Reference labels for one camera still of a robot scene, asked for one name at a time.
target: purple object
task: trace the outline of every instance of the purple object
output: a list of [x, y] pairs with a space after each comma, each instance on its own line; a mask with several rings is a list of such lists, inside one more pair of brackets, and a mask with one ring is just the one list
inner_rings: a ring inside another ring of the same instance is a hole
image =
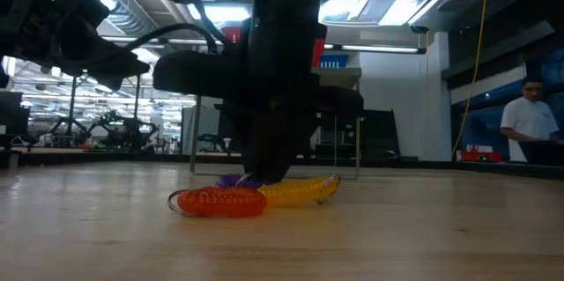
[[[218, 182], [216, 183], [219, 188], [228, 189], [234, 188], [237, 182], [243, 177], [241, 174], [228, 174], [228, 175], [221, 175], [219, 177]], [[247, 181], [244, 180], [238, 187], [248, 188], [248, 189], [259, 189], [263, 186], [262, 183], [257, 181]]]

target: orange coiled keychain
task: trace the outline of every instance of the orange coiled keychain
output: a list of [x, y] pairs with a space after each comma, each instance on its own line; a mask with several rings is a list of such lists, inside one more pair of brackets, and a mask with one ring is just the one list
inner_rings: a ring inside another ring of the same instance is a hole
[[338, 175], [306, 180], [289, 180], [265, 185], [258, 189], [268, 200], [268, 205], [296, 205], [317, 201], [322, 204], [337, 192], [341, 178]]
[[[172, 200], [178, 196], [174, 206]], [[175, 213], [189, 217], [251, 218], [266, 208], [266, 197], [245, 188], [184, 189], [168, 197], [168, 207]]]

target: yellow coiled keychain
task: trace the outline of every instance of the yellow coiled keychain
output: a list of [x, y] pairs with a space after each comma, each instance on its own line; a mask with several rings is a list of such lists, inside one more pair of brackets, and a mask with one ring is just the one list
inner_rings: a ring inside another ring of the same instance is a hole
[[296, 205], [317, 201], [322, 204], [337, 192], [341, 177], [318, 177], [306, 180], [289, 180], [266, 185], [258, 189], [266, 196], [268, 205]]

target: red object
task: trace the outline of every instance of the red object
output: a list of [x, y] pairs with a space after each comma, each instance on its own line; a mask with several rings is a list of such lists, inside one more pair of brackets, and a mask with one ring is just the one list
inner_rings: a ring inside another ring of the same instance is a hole
[[314, 47], [314, 60], [312, 62], [313, 67], [319, 67], [319, 62], [321, 62], [321, 55], [325, 52], [325, 39], [316, 39]]
[[196, 216], [250, 218], [264, 212], [266, 197], [255, 189], [207, 187], [182, 192], [177, 203]]
[[237, 43], [237, 41], [241, 39], [240, 26], [225, 26], [221, 28], [221, 32], [223, 32], [227, 39], [233, 43]]
[[461, 152], [460, 159], [466, 162], [501, 162], [499, 152]]

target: wooden table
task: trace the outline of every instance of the wooden table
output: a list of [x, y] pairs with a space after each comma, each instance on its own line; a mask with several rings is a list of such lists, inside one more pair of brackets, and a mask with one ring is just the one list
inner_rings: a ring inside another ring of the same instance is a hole
[[186, 164], [20, 168], [17, 177], [0, 177], [2, 280], [564, 279], [564, 182], [461, 171], [362, 174], [321, 207], [211, 219], [167, 208], [172, 191], [215, 181], [190, 176]]

